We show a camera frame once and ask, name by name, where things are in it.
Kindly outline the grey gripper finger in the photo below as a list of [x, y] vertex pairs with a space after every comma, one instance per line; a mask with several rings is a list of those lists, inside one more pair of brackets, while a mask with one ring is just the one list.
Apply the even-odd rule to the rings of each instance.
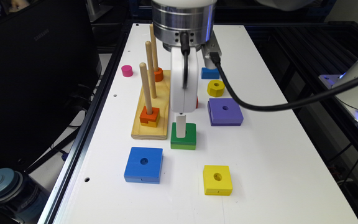
[[176, 116], [177, 138], [185, 138], [186, 136], [186, 116], [179, 113]]

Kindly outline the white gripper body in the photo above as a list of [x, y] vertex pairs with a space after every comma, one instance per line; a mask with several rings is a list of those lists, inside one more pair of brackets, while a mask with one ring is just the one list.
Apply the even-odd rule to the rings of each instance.
[[191, 113], [196, 109], [198, 91], [198, 58], [196, 49], [190, 48], [188, 56], [188, 76], [186, 88], [184, 85], [184, 56], [180, 47], [171, 48], [170, 70], [170, 104], [176, 113]]

